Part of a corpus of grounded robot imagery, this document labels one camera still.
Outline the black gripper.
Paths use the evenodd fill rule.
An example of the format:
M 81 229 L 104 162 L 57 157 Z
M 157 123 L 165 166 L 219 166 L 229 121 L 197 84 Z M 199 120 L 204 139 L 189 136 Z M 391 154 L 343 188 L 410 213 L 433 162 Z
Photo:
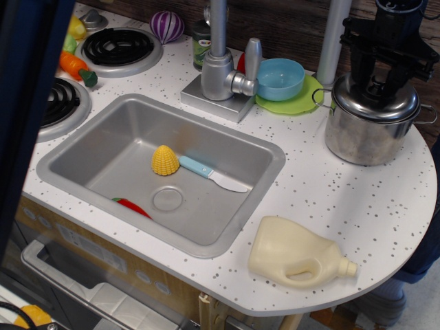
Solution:
M 340 42 L 351 51 L 351 77 L 366 89 L 377 61 L 391 66 L 384 96 L 394 96 L 411 78 L 428 81 L 439 54 L 419 34 L 413 23 L 389 19 L 346 18 Z

